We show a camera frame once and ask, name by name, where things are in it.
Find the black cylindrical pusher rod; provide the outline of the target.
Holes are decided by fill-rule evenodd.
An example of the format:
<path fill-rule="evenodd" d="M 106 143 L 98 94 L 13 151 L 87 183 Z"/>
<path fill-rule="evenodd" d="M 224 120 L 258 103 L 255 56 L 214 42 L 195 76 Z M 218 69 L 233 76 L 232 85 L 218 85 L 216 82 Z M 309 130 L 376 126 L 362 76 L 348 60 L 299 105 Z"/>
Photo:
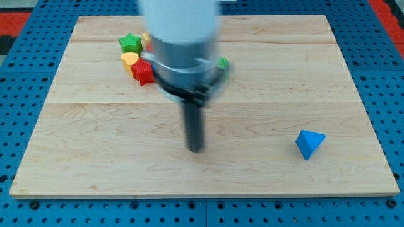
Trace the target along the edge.
<path fill-rule="evenodd" d="M 187 148 L 192 152 L 198 152 L 204 146 L 201 107 L 195 103 L 185 103 L 182 112 Z"/>

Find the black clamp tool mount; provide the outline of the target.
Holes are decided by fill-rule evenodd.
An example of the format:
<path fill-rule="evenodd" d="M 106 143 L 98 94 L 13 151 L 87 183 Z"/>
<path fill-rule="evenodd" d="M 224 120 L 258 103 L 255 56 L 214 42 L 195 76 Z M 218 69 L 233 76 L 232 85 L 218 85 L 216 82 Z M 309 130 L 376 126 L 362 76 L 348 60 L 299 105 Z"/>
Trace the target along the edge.
<path fill-rule="evenodd" d="M 211 82 L 200 82 L 194 88 L 173 86 L 168 84 L 157 73 L 157 70 L 154 70 L 153 73 L 157 88 L 163 96 L 176 103 L 190 102 L 199 106 L 206 106 L 210 99 L 217 96 L 222 91 L 222 85 L 225 82 L 225 70 L 219 67 L 215 68 L 215 76 Z"/>

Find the yellow block behind arm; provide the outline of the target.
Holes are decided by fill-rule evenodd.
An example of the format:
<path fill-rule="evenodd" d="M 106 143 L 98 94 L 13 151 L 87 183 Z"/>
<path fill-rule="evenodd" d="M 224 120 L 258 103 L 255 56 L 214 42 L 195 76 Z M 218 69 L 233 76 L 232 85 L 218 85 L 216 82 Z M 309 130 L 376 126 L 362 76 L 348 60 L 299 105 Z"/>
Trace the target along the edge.
<path fill-rule="evenodd" d="M 150 36 L 150 33 L 149 33 L 149 32 L 143 33 L 143 34 L 142 34 L 142 39 L 143 39 L 143 42 L 144 42 L 145 47 L 148 47 L 148 46 L 151 44 L 151 42 L 152 42 L 151 36 Z"/>

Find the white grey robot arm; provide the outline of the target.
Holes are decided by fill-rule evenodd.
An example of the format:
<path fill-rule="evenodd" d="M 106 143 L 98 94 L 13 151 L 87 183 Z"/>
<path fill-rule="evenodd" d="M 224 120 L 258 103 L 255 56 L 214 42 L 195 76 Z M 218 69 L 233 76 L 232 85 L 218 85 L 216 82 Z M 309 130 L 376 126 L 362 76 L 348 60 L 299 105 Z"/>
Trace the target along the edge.
<path fill-rule="evenodd" d="M 158 89 L 182 107 L 187 149 L 203 149 L 202 108 L 216 95 L 227 70 L 218 66 L 218 3 L 214 0 L 142 0 L 138 4 L 152 50 Z"/>

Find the red block behind arm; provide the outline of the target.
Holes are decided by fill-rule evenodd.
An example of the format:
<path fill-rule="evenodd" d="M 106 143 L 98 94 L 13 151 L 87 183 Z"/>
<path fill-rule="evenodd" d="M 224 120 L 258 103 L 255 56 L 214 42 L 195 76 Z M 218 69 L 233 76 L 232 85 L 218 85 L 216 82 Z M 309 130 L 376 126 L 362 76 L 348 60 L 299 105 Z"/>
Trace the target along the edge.
<path fill-rule="evenodd" d="M 148 45 L 146 46 L 146 49 L 147 49 L 147 51 L 149 51 L 149 52 L 153 52 L 152 44 L 148 44 Z"/>

